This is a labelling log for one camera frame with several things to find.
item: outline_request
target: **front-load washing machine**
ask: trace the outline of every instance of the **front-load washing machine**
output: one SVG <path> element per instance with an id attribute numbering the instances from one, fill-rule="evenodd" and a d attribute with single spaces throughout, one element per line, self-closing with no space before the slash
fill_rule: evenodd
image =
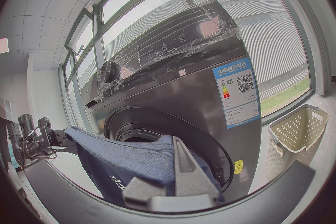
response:
<path id="1" fill-rule="evenodd" d="M 200 155 L 226 202 L 246 196 L 257 168 L 261 112 L 239 27 L 216 0 L 158 23 L 106 61 L 82 88 L 96 135 L 174 135 Z"/>

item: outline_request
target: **floor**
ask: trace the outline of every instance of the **floor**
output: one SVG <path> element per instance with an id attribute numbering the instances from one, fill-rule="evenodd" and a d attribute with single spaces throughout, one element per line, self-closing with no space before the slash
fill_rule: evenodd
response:
<path id="1" fill-rule="evenodd" d="M 314 94 L 305 103 L 312 104 L 325 110 L 329 113 L 330 118 L 321 139 L 320 146 L 318 147 L 316 154 L 309 165 L 311 168 L 316 170 L 316 175 L 303 199 L 283 222 L 285 224 L 292 223 L 315 198 L 317 193 L 325 184 L 326 179 L 330 175 L 330 171 L 332 171 L 336 160 L 336 150 L 334 150 L 334 145 L 336 145 L 336 136 L 334 135 L 334 130 L 336 130 L 336 116 L 334 115 L 334 113 L 336 113 L 336 83 L 332 83 L 331 89 L 326 96 L 323 97 Z M 261 135 L 261 148 L 259 153 L 258 166 L 249 193 L 258 190 L 270 181 L 266 170 L 269 149 L 272 147 L 270 145 L 271 137 L 268 133 L 268 125 L 264 125 L 262 127 Z M 51 162 L 54 167 L 56 167 L 61 173 L 63 173 L 81 188 L 96 196 L 102 197 L 101 193 L 91 182 L 89 177 L 86 175 L 86 172 L 82 169 L 82 166 L 76 155 L 60 152 L 58 158 L 52 160 Z M 18 172 L 17 175 L 20 179 L 19 184 L 23 186 L 27 193 L 28 199 L 41 213 L 45 223 L 57 224 L 58 222 L 48 213 L 48 211 L 39 201 L 38 197 L 35 195 L 24 174 L 24 171 Z"/>
<path id="2" fill-rule="evenodd" d="M 321 137 L 320 145 L 317 148 L 315 156 L 309 164 L 309 167 L 316 171 L 315 177 L 303 199 L 284 220 L 283 224 L 292 223 L 309 206 L 321 188 L 325 185 L 327 178 L 334 169 L 336 161 L 336 83 L 331 83 L 331 88 L 325 96 L 314 94 L 305 101 L 305 104 L 311 104 L 325 110 L 329 113 L 329 121 L 326 125 L 324 134 Z M 268 125 L 264 125 L 261 131 L 261 147 L 258 166 L 249 193 L 258 190 L 270 181 L 266 169 L 269 149 L 272 147 L 270 139 Z"/>

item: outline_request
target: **yellow warning sticker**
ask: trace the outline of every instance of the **yellow warning sticker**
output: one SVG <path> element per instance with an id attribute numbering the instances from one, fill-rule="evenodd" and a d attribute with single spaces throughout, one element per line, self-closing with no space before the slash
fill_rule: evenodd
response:
<path id="1" fill-rule="evenodd" d="M 243 160 L 238 160 L 236 162 L 234 162 L 234 175 L 236 174 L 240 174 L 242 172 L 243 169 Z"/>

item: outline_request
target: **energy label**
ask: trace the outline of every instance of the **energy label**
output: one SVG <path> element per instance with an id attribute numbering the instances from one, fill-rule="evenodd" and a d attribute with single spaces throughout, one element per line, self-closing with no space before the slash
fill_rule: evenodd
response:
<path id="1" fill-rule="evenodd" d="M 258 94 L 250 59 L 231 62 L 212 71 L 221 96 L 227 128 L 258 119 Z"/>

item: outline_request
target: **ceiling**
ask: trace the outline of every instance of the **ceiling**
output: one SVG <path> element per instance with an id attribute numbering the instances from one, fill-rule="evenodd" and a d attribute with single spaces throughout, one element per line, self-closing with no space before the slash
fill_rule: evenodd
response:
<path id="1" fill-rule="evenodd" d="M 65 40 L 90 0 L 7 0 L 0 13 L 0 39 L 9 52 L 0 54 L 0 76 L 27 70 L 33 53 L 34 70 L 58 69 Z"/>

